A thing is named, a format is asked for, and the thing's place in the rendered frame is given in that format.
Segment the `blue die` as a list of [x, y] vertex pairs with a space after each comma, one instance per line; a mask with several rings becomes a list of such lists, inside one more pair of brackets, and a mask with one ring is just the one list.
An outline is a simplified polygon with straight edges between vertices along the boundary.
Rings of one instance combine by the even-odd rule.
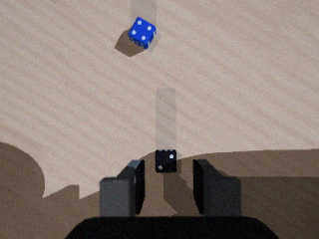
[[128, 35], [131, 41], [147, 49], [156, 33], [156, 26], [138, 17]]

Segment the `black die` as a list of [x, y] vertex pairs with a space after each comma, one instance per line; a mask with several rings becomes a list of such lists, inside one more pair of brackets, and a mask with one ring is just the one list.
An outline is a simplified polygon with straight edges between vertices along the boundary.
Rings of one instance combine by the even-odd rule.
[[176, 172], [176, 151], [174, 149], [156, 150], [156, 172]]

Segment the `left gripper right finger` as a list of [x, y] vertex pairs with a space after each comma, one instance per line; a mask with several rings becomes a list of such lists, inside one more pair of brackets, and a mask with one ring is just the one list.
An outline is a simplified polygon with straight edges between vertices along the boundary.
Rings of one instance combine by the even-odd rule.
[[241, 216], [241, 181], [223, 176], [206, 159], [193, 160], [193, 198], [204, 216]]

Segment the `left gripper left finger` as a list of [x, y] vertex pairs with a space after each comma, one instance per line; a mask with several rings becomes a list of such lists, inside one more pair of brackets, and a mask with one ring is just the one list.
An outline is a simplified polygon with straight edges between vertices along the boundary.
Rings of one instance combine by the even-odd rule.
[[100, 181], [100, 217], [140, 215], [145, 200], [145, 161], [132, 159], [116, 176]]

